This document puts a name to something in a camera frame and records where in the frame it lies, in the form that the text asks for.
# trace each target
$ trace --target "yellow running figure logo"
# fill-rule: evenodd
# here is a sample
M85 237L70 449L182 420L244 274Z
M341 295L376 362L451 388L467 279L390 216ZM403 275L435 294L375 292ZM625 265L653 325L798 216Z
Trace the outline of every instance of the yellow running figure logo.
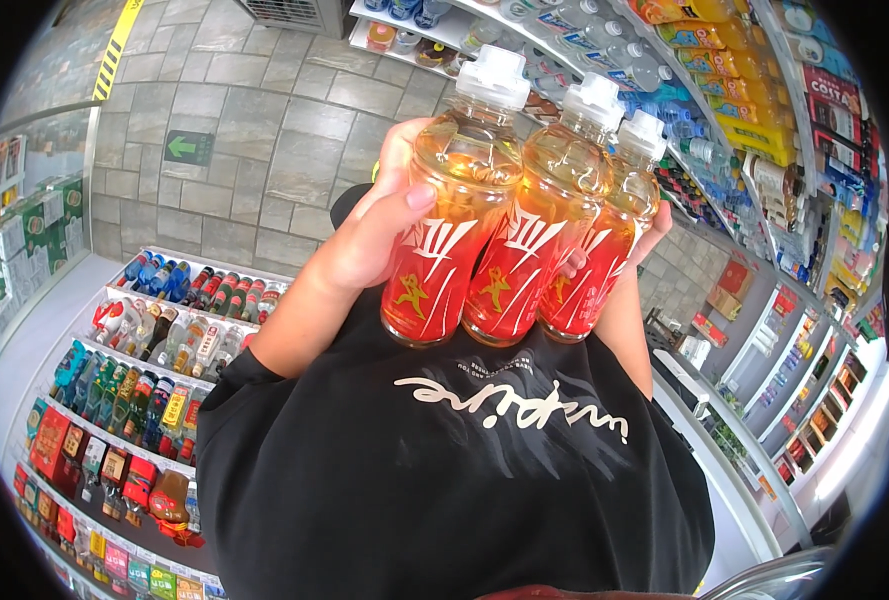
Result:
M491 267L487 270L487 276L491 278L491 283L481 288L478 294L491 294L494 312L504 312L504 309L501 308L501 292L510 290L510 285L508 285L506 277L501 273L501 267Z
M414 306L414 312L417 313L417 318L426 321L427 318L421 311L420 303L421 299L426 299L428 295L424 293L424 290L421 289L421 285L417 282L417 275L413 273L404 275L401 278L401 285L404 286L404 289L406 289L408 293L401 294L401 297L395 300L394 303L400 305L404 301L411 301L411 306Z

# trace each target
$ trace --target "person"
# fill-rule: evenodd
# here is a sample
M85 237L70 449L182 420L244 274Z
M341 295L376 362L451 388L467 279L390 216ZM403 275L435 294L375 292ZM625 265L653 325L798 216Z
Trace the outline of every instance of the person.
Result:
M375 184L336 202L335 233L200 406L201 527L225 589L236 600L691 594L714 546L710 503L649 402L635 272L671 226L667 203L584 342L534 326L494 348L459 328L406 348L379 305L395 236L436 198L408 176L430 121L391 128Z

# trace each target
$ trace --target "black t-shirt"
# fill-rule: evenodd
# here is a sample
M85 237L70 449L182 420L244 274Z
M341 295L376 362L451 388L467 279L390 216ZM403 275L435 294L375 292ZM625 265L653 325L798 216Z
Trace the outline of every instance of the black t-shirt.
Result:
M366 290L301 378L246 350L201 405L201 526L235 600L690 594L704 475L595 336L412 350Z

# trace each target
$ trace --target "yellow tape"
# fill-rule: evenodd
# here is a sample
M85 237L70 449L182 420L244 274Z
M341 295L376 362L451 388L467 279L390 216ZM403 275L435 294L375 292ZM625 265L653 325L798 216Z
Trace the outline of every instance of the yellow tape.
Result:
M118 66L121 64L121 53L125 51L127 38L131 35L134 21L138 18L144 0L127 0L118 24L114 27L111 40L107 42L104 51L104 60L98 69L98 80L94 82L93 100L107 100L111 96L111 87L114 86L114 78L118 74Z

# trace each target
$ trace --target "bottle cap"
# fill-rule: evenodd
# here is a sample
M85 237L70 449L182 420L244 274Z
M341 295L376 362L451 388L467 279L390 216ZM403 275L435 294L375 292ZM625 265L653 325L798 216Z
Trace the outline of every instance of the bottle cap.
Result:
M564 94L564 109L579 114L615 132L624 107L618 102L618 84L609 78L588 72L581 85L571 85Z
M668 142L661 137L664 123L643 110L636 110L630 120L621 124L618 130L618 144L630 146L634 150L658 161L664 156Z
M461 65L455 88L476 100L520 111L531 91L531 83L522 77L523 70L521 54L486 44L475 62Z

